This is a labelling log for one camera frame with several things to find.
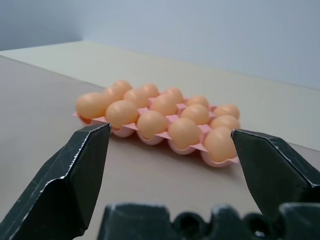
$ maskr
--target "pink egg tray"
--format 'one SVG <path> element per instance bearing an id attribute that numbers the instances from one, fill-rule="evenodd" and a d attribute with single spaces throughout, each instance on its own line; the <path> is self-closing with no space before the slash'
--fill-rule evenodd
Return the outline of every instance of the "pink egg tray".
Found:
<path id="1" fill-rule="evenodd" d="M 149 98 L 149 106 L 154 102 L 155 98 Z M 184 103 L 179 103 L 176 105 L 177 106 L 177 114 L 175 115 L 169 115 L 166 116 L 167 120 L 168 120 L 168 125 L 170 125 L 172 122 L 174 122 L 176 119 L 178 119 L 180 117 L 180 114 L 182 113 L 182 111 L 187 107 L 186 104 Z M 212 111 L 216 108 L 216 106 L 211 105 L 209 107 L 209 117 L 210 117 L 210 121 L 213 120 L 216 116 L 215 114 L 212 113 Z M 145 108 L 139 108 L 138 112 L 139 114 L 143 114 L 145 112 L 149 111 L 148 107 Z M 79 117 L 78 114 L 75 112 L 73 114 L 73 116 L 75 117 Z M 99 118 L 95 118 L 91 121 L 91 125 L 93 124 L 100 124 L 100 123 L 106 123 L 106 119 L 104 117 L 99 117 Z M 235 156 L 234 158 L 231 159 L 227 159 L 225 161 L 222 162 L 214 162 L 209 154 L 208 151 L 206 150 L 206 148 L 204 147 L 204 145 L 202 144 L 203 140 L 205 139 L 206 135 L 212 130 L 211 127 L 208 124 L 205 125 L 198 125 L 199 129 L 201 130 L 201 137 L 200 137 L 200 143 L 196 144 L 196 145 L 190 145 L 189 147 L 185 148 L 185 149 L 178 149 L 175 147 L 171 137 L 169 136 L 169 134 L 164 131 L 158 134 L 155 134 L 153 138 L 150 139 L 145 139 L 143 136 L 141 136 L 138 132 L 138 128 L 137 125 L 135 123 L 130 123 L 127 125 L 123 125 L 120 129 L 112 129 L 112 133 L 118 137 L 121 138 L 126 138 L 131 136 L 132 134 L 134 134 L 135 132 L 137 133 L 138 137 L 140 138 L 140 140 L 142 142 L 144 142 L 145 144 L 148 145 L 157 145 L 159 143 L 161 143 L 163 140 L 167 140 L 170 148 L 177 154 L 180 155 L 188 155 L 193 153 L 194 151 L 200 151 L 200 155 L 202 160 L 209 166 L 214 167 L 214 168 L 222 168 L 222 167 L 226 167 L 230 164 L 236 164 L 239 162 L 239 159 L 237 156 Z"/>

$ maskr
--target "orange egg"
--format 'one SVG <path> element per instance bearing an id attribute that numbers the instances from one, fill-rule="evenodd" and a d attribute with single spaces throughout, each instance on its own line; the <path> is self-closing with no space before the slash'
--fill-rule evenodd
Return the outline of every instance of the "orange egg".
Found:
<path id="1" fill-rule="evenodd" d="M 121 89 L 122 94 L 126 93 L 127 91 L 129 91 L 130 89 L 132 89 L 132 86 L 129 82 L 127 82 L 126 80 L 118 80 L 116 81 L 113 86 L 117 86 Z"/>
<path id="2" fill-rule="evenodd" d="M 148 98 L 155 98 L 160 95 L 159 90 L 153 83 L 147 83 L 141 87 Z"/>
<path id="3" fill-rule="evenodd" d="M 183 104 L 185 102 L 182 92 L 176 87 L 168 88 L 164 93 L 171 95 L 177 104 Z"/>
<path id="4" fill-rule="evenodd" d="M 187 106 L 181 113 L 181 118 L 192 120 L 196 125 L 204 125 L 209 122 L 209 111 L 201 104 Z"/>
<path id="5" fill-rule="evenodd" d="M 136 127 L 145 139 L 151 139 L 155 134 L 167 130 L 167 119 L 157 111 L 147 111 L 140 115 Z"/>
<path id="6" fill-rule="evenodd" d="M 86 93 L 76 100 L 75 109 L 84 119 L 95 119 L 105 115 L 108 107 L 108 97 L 103 93 Z"/>
<path id="7" fill-rule="evenodd" d="M 112 103 L 105 112 L 105 120 L 114 129 L 120 129 L 123 125 L 135 123 L 139 112 L 137 106 L 126 100 Z"/>
<path id="8" fill-rule="evenodd" d="M 187 106 L 190 106 L 193 104 L 201 104 L 206 108 L 209 108 L 209 102 L 204 96 L 193 96 L 186 102 Z"/>
<path id="9" fill-rule="evenodd" d="M 218 106 L 214 111 L 214 114 L 217 116 L 222 115 L 231 115 L 234 116 L 236 119 L 239 119 L 240 112 L 236 105 L 233 104 L 224 104 L 222 106 Z"/>
<path id="10" fill-rule="evenodd" d="M 200 143 L 201 130 L 190 119 L 177 119 L 169 126 L 167 132 L 177 149 Z"/>
<path id="11" fill-rule="evenodd" d="M 123 91 L 118 86 L 110 86 L 104 90 L 104 93 L 109 97 L 109 102 L 114 103 L 123 99 Z"/>
<path id="12" fill-rule="evenodd" d="M 237 153 L 231 139 L 231 130 L 224 126 L 212 129 L 205 137 L 203 145 L 216 163 L 232 159 Z"/>
<path id="13" fill-rule="evenodd" d="M 148 97 L 142 89 L 131 89 L 123 95 L 123 100 L 134 103 L 139 109 L 148 107 Z"/>
<path id="14" fill-rule="evenodd" d="M 169 94 L 161 94 L 151 104 L 150 110 L 157 111 L 163 116 L 174 115 L 177 113 L 176 101 Z"/>
<path id="15" fill-rule="evenodd" d="M 215 129 L 217 127 L 226 127 L 230 130 L 239 129 L 240 122 L 234 116 L 231 115 L 222 115 L 213 119 L 210 123 L 210 127 Z"/>

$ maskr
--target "egg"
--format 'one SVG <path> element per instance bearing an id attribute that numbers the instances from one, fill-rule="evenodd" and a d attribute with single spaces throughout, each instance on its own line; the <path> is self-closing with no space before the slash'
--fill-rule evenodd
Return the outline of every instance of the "egg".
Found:
<path id="1" fill-rule="evenodd" d="M 86 93 L 76 100 L 75 109 L 84 119 L 95 119 L 105 115 L 108 107 L 108 97 L 103 93 Z"/>
<path id="2" fill-rule="evenodd" d="M 210 127 L 215 129 L 217 127 L 226 127 L 230 130 L 239 129 L 240 122 L 234 116 L 231 115 L 222 115 L 213 119 L 210 123 Z"/>
<path id="3" fill-rule="evenodd" d="M 155 134 L 167 130 L 167 119 L 157 111 L 147 111 L 140 115 L 136 127 L 145 139 L 151 139 Z"/>
<path id="4" fill-rule="evenodd" d="M 218 106 L 213 113 L 217 116 L 222 115 L 231 115 L 234 116 L 236 119 L 239 119 L 240 112 L 236 105 L 233 104 L 225 104 L 222 106 Z"/>
<path id="5" fill-rule="evenodd" d="M 147 83 L 141 87 L 148 98 L 156 98 L 160 95 L 159 90 L 153 83 Z"/>
<path id="6" fill-rule="evenodd" d="M 209 111 L 201 104 L 187 106 L 180 115 L 181 118 L 192 120 L 196 125 L 204 125 L 209 122 Z"/>
<path id="7" fill-rule="evenodd" d="M 142 89 L 131 89 L 123 95 L 123 100 L 134 103 L 138 108 L 148 107 L 148 97 Z"/>
<path id="8" fill-rule="evenodd" d="M 174 115 L 177 113 L 176 101 L 169 94 L 161 94 L 155 98 L 150 110 L 159 112 L 163 116 Z"/>
<path id="9" fill-rule="evenodd" d="M 126 100 L 112 103 L 105 111 L 105 120 L 114 129 L 120 129 L 123 125 L 135 123 L 138 116 L 137 106 Z"/>
<path id="10" fill-rule="evenodd" d="M 177 104 L 183 104 L 185 102 L 182 92 L 176 87 L 168 88 L 164 91 L 164 94 L 171 95 Z"/>
<path id="11" fill-rule="evenodd" d="M 107 87 L 103 93 L 108 96 L 110 104 L 122 100 L 124 96 L 122 89 L 118 86 Z"/>
<path id="12" fill-rule="evenodd" d="M 200 143 L 201 130 L 187 118 L 178 118 L 168 127 L 168 134 L 177 149 Z"/>
<path id="13" fill-rule="evenodd" d="M 193 96 L 186 102 L 187 106 L 193 104 L 201 104 L 205 106 L 207 109 L 209 108 L 209 102 L 204 96 Z"/>
<path id="14" fill-rule="evenodd" d="M 231 130 L 224 126 L 212 129 L 205 137 L 203 145 L 216 163 L 232 159 L 237 153 L 231 139 Z"/>
<path id="15" fill-rule="evenodd" d="M 118 80 L 113 84 L 113 86 L 119 87 L 119 89 L 121 89 L 122 94 L 132 89 L 131 84 L 126 80 Z"/>

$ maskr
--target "gray wall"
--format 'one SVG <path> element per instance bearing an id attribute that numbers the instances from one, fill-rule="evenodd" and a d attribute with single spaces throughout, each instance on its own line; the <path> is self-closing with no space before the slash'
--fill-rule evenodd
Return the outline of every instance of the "gray wall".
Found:
<path id="1" fill-rule="evenodd" d="M 81 39 L 320 88 L 320 0 L 0 0 L 0 49 Z"/>

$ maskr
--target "egg carton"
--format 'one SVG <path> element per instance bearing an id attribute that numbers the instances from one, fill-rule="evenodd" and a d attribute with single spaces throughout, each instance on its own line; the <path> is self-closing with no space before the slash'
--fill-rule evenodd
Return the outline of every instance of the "egg carton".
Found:
<path id="1" fill-rule="evenodd" d="M 149 111 L 149 107 L 150 105 L 155 101 L 156 98 L 149 98 L 149 104 L 148 107 L 144 107 L 144 108 L 138 108 L 138 112 L 139 114 L 143 114 L 147 111 Z M 168 125 L 170 125 L 171 123 L 173 123 L 175 120 L 180 118 L 180 115 L 182 113 L 182 111 L 187 107 L 187 105 L 185 103 L 178 103 L 177 106 L 177 114 L 175 115 L 168 115 L 166 116 L 167 120 L 168 120 Z M 212 113 L 212 111 L 216 108 L 217 106 L 213 106 L 210 105 L 209 106 L 209 122 L 212 121 L 214 118 L 216 118 L 216 115 L 214 113 Z M 78 116 L 77 113 L 74 113 L 73 116 L 79 117 L 82 122 L 86 125 L 92 125 L 92 124 L 99 124 L 99 123 L 107 123 L 105 117 L 99 117 L 99 118 L 95 118 L 92 121 L 88 120 L 88 119 L 83 119 L 80 116 Z M 146 139 L 144 138 L 141 134 L 139 134 L 138 132 L 138 128 L 137 125 L 135 123 L 130 123 L 130 124 L 126 124 L 123 125 L 120 129 L 112 129 L 112 133 L 118 137 L 121 138 L 127 138 L 129 136 L 131 136 L 132 134 L 134 134 L 136 132 L 136 134 L 138 135 L 138 137 L 140 138 L 140 140 L 142 142 L 144 142 L 147 145 L 157 145 L 159 143 L 161 143 L 164 140 L 167 140 L 170 148 L 177 154 L 180 155 L 188 155 L 193 153 L 194 151 L 200 151 L 200 155 L 202 160 L 209 166 L 213 167 L 213 168 L 222 168 L 222 167 L 226 167 L 230 164 L 237 164 L 239 162 L 239 158 L 238 156 L 234 156 L 233 158 L 230 159 L 226 159 L 225 161 L 222 162 L 215 162 L 213 161 L 210 156 L 209 153 L 207 151 L 207 149 L 205 148 L 205 146 L 202 144 L 206 135 L 212 130 L 212 128 L 208 125 L 208 124 L 204 124 L 204 125 L 198 125 L 198 128 L 201 130 L 201 136 L 200 136 L 200 143 L 195 144 L 195 145 L 190 145 L 185 149 L 178 149 L 176 148 L 174 142 L 172 141 L 172 138 L 169 136 L 167 131 L 155 134 L 154 137 L 150 138 L 150 139 Z"/>

